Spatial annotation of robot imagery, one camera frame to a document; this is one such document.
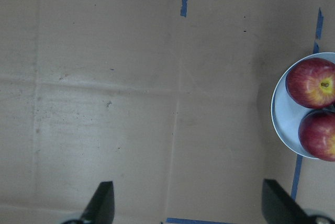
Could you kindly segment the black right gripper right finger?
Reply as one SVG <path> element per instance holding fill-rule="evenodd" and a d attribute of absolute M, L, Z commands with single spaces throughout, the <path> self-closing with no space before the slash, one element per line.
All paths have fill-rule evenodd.
<path fill-rule="evenodd" d="M 264 179 L 262 184 L 262 215 L 269 224 L 334 223 L 320 214 L 307 214 L 276 180 Z"/>

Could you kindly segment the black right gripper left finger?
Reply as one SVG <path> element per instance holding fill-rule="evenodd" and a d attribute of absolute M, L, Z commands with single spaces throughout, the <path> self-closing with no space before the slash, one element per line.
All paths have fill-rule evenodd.
<path fill-rule="evenodd" d="M 114 221 L 114 216 L 113 182 L 101 182 L 82 214 L 78 218 L 72 218 L 63 223 L 111 224 Z"/>

